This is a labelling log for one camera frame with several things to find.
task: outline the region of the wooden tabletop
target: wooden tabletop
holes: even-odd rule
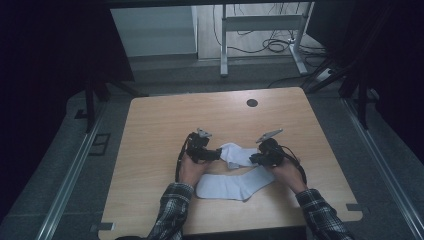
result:
[[[256,107],[246,102],[255,99]],[[265,132],[283,128],[274,138],[301,160],[308,186],[318,189],[342,221],[357,221],[348,211],[356,199],[327,139],[300,88],[186,94],[134,99],[119,149],[102,218],[114,223],[99,231],[102,240],[147,236],[159,211],[159,199],[174,181],[175,165],[187,135],[200,127],[210,133],[208,149],[234,142],[254,148]],[[238,175],[215,161],[208,173]],[[294,194],[276,182],[247,202],[193,197],[184,234],[239,231],[304,225]]]

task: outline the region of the hand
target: hand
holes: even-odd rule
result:
[[[283,162],[276,167],[267,167],[272,172],[278,182],[287,184],[289,188],[298,194],[308,189],[306,184],[302,180],[302,175],[294,164],[287,158],[284,158]]]
[[[194,187],[211,162],[212,161],[204,161],[203,163],[195,163],[187,153],[184,153],[181,160],[180,182]]]

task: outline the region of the gray carpet floor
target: gray carpet floor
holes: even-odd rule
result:
[[[131,66],[136,82],[128,85],[151,96],[264,89],[270,84],[273,88],[292,87],[303,83],[302,78],[296,78],[298,72],[291,58],[233,59],[227,78],[219,76],[218,61],[132,59]],[[356,239],[362,240],[416,239],[338,97],[339,86],[340,82],[335,82],[307,97],[364,212],[362,220],[346,223],[348,228]],[[53,239],[98,239],[97,226],[101,221],[126,115],[133,98],[112,85],[108,85],[108,88],[112,95],[106,103],[98,130],[98,134],[110,134],[108,147],[103,156],[87,157]],[[67,115],[56,138],[1,224],[1,240],[36,238],[84,139],[86,120],[75,119],[79,109],[85,109],[83,93],[69,99]],[[381,119],[372,104],[368,105],[367,121],[370,133],[399,183],[418,212],[424,213],[424,193],[420,186],[424,180],[423,165]],[[97,149],[92,147],[90,151],[96,153]],[[232,233],[231,236],[196,236],[196,239],[287,239],[279,233],[269,229],[251,232],[249,237],[243,233]],[[300,239],[302,236],[291,235],[290,239]]]

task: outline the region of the white metal stand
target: white metal stand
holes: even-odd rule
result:
[[[311,5],[312,3],[309,2],[302,15],[227,17],[227,8],[224,4],[222,6],[221,76],[228,76],[227,32],[273,30],[298,30],[296,39],[294,43],[289,44],[289,48],[300,75],[306,75],[308,71],[299,56],[299,45],[305,32]]]

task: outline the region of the plaid shirt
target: plaid shirt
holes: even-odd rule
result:
[[[193,192],[193,187],[183,183],[171,183],[168,186],[160,200],[156,224],[147,239],[182,239],[182,226],[187,219]],[[336,211],[321,197],[318,190],[306,190],[297,194],[296,198],[316,239],[353,239]]]

